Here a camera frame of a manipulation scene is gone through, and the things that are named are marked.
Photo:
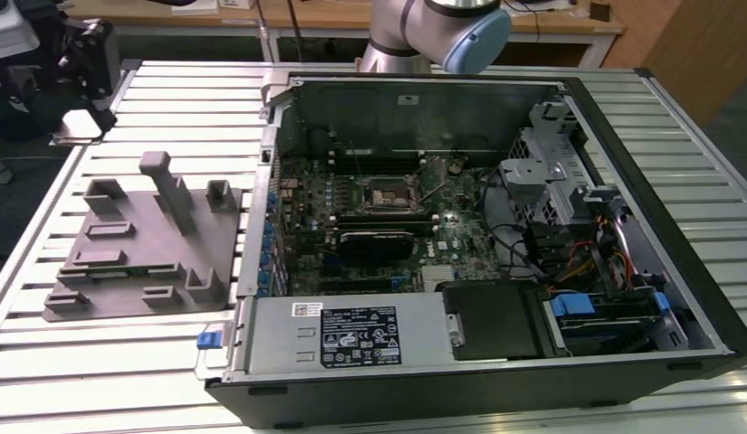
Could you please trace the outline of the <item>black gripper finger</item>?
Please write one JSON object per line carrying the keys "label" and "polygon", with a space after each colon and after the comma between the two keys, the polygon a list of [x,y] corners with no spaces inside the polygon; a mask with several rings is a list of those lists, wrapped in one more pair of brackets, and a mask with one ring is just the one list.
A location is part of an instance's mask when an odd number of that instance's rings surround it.
{"label": "black gripper finger", "polygon": [[88,101],[87,111],[102,132],[108,132],[118,123],[118,116],[111,108],[114,98],[107,96]]}

